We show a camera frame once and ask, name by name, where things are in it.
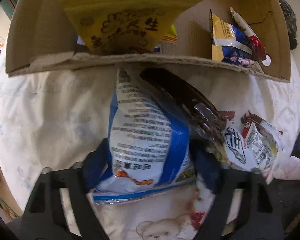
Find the wall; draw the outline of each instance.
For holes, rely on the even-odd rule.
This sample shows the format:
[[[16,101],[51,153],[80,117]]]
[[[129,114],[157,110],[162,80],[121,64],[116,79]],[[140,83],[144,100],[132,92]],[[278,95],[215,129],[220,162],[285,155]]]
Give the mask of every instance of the wall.
[[[0,6],[0,37],[4,40],[8,37],[10,20]]]

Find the hole in cardboard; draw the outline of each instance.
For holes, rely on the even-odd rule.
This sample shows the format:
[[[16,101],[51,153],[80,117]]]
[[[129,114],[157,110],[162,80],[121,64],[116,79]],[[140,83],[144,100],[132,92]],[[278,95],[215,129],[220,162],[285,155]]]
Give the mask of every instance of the hole in cardboard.
[[[269,67],[271,64],[271,58],[268,54],[266,54],[266,59],[262,61],[264,67]]]

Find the cardboard flap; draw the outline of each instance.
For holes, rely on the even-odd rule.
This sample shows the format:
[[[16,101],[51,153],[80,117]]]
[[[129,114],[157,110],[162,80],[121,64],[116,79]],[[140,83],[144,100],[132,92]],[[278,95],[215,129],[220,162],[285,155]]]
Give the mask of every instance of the cardboard flap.
[[[270,0],[239,0],[239,14],[250,25],[262,23],[272,11]]]
[[[6,72],[29,65],[38,55],[74,51],[76,39],[57,0],[19,0],[8,35]]]
[[[123,55],[111,55],[111,56],[98,56],[91,55],[89,53],[76,53],[71,59],[64,60],[65,54],[52,54],[43,57],[38,57],[29,67],[25,67],[9,73],[9,76],[24,75],[29,73],[51,71],[51,70],[75,70],[86,67],[104,67],[111,66],[116,63],[135,63],[135,62],[152,62],[160,64],[164,67],[166,64],[175,64],[176,66],[183,65],[184,67],[213,67],[231,69],[237,72],[243,72],[266,79],[272,79],[279,82],[290,82],[283,78],[273,77],[266,74],[262,74],[253,68],[245,68],[236,66],[224,62],[216,62],[211,59],[201,57],[189,57],[189,56],[169,56],[162,53],[154,54],[123,54]]]

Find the candy wrapper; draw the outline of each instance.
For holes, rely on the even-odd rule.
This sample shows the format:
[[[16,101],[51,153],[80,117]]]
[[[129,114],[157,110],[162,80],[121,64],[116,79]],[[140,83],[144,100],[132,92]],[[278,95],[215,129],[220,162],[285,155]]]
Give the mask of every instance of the candy wrapper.
[[[202,0],[59,0],[95,54],[150,53],[180,13]]]
[[[237,66],[255,68],[263,73],[260,65],[251,60],[252,46],[247,36],[235,26],[226,23],[210,11],[212,59]]]
[[[242,137],[245,139],[247,147],[253,152],[258,168],[261,169],[263,176],[267,178],[275,159],[270,143],[258,132],[252,120],[247,120],[242,131]]]
[[[109,116],[108,164],[95,201],[141,198],[194,180],[189,128],[118,69]]]
[[[221,153],[226,153],[229,161],[245,171],[251,171],[252,168],[258,167],[255,156],[247,148],[241,133],[229,120],[227,120],[226,129],[222,131],[222,135],[225,139],[223,149],[220,149],[219,146],[217,148]]]
[[[260,149],[257,154],[259,155],[257,158],[258,167],[263,172],[266,182],[270,183],[273,178],[273,171],[277,168],[278,157],[284,150],[285,142],[282,133],[261,117],[251,114],[250,111],[241,118],[241,122],[245,124],[242,135],[246,137],[247,145],[251,144],[252,147],[256,147],[253,144],[258,144]]]
[[[255,58],[255,60],[260,63],[262,62],[264,66],[269,66],[271,63],[271,59],[269,55],[266,55],[265,47],[261,43],[260,39],[240,14],[238,14],[232,7],[230,8],[230,11],[235,22],[239,25],[244,34],[249,38],[249,41],[252,45],[253,57]]]
[[[226,119],[196,88],[164,68],[147,68],[140,77],[163,93],[171,106],[179,108],[189,127],[201,137],[223,143],[221,132],[226,127]]]

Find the nutrition label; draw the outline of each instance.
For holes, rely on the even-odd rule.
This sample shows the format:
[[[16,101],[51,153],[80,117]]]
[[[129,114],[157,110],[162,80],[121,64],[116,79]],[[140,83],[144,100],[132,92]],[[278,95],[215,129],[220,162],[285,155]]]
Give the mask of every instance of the nutrition label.
[[[125,71],[118,71],[116,95],[109,140],[114,175],[154,185],[168,154],[171,123]]]

